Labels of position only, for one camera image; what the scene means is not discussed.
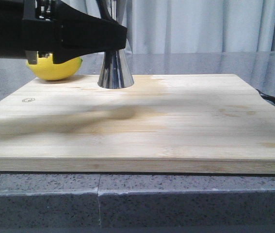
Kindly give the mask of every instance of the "cutting board edge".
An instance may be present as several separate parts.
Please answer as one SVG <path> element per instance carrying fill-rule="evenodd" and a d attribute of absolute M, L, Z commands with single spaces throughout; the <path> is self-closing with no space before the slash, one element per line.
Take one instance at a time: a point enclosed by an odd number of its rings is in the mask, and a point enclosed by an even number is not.
<path fill-rule="evenodd" d="M 145 172 L 145 173 L 217 173 L 217 174 L 275 174 L 275 161 L 169 160 L 168 171 L 162 160 L 118 159 L 16 159 L 5 158 L 0 171 L 15 172 Z"/>

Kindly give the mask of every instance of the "countertop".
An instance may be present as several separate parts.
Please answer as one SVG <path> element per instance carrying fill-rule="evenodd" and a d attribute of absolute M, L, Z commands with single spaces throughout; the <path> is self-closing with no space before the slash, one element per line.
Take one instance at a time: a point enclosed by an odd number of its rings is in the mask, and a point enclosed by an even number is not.
<path fill-rule="evenodd" d="M 275 52 L 127 58 L 132 74 L 236 74 L 275 96 Z M 77 74 L 99 74 L 102 59 L 84 56 Z M 0 100 L 33 78 L 24 60 L 0 59 Z M 0 232 L 245 225 L 275 232 L 274 175 L 0 173 Z"/>

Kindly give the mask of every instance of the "chrome funnel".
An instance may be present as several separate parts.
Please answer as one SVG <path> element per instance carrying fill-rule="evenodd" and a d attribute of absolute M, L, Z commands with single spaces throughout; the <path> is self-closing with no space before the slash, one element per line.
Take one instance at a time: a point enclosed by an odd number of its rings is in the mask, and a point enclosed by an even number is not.
<path fill-rule="evenodd" d="M 101 18 L 119 24 L 122 23 L 126 3 L 127 0 L 97 0 Z M 124 50 L 105 52 L 97 84 L 108 89 L 126 88 L 134 84 Z"/>

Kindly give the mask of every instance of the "wood grain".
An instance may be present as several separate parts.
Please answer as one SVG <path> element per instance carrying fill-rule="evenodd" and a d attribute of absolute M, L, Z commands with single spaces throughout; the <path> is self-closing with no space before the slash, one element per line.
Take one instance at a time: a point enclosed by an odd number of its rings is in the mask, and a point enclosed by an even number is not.
<path fill-rule="evenodd" d="M 0 102 L 0 171 L 275 174 L 275 107 L 235 75 L 35 79 Z"/>

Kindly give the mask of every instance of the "yellow lemon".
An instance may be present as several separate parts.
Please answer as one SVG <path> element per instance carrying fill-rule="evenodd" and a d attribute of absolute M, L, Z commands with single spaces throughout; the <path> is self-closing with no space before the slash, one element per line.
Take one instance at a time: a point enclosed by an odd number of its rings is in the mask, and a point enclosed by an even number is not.
<path fill-rule="evenodd" d="M 48 58 L 38 58 L 36 65 L 30 65 L 26 61 L 26 66 L 40 79 L 47 81 L 55 81 L 72 76 L 80 68 L 82 59 L 80 57 L 73 58 L 61 64 L 54 64 L 52 54 Z"/>

